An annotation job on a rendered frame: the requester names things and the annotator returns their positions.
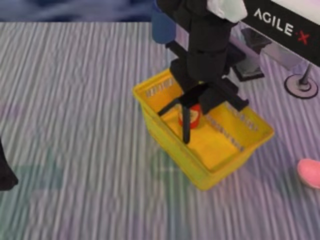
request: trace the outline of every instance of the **yellow tray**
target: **yellow tray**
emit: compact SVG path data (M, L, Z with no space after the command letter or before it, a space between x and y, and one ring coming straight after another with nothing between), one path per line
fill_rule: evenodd
M225 102L201 116L186 145L178 108L162 117L157 114L181 94L168 69L133 88L150 135L201 190L210 189L238 169L274 135L274 130L249 107L238 112Z

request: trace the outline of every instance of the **gray surface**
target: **gray surface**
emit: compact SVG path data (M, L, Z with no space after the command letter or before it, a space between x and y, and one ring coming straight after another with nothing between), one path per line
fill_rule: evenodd
M320 238L320 193L295 172L300 158L320 159L320 99L288 95L291 73L274 61L263 56L266 78L240 88L275 137L201 192L149 136L132 97L173 57L148 24L0 31L1 137L20 179L0 195L1 240ZM311 76L319 83L316 68Z

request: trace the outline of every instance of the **pink object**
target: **pink object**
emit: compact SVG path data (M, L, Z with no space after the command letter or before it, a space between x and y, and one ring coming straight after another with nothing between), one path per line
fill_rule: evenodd
M320 189L320 161L301 159L297 171L304 184L313 189Z

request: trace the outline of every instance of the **blue object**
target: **blue object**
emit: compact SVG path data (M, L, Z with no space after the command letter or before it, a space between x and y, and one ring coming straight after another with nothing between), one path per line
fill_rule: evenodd
M176 39L176 23L159 9L156 0L152 5L152 38L158 44L168 44Z

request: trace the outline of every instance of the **yellow bin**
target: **yellow bin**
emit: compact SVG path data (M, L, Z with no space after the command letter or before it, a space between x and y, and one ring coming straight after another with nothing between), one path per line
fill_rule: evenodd
M149 133L200 190L210 189L231 174L274 135L249 107L238 112L225 102L201 117L186 145L178 123L178 106L162 117L157 114L181 94L169 69L133 88Z

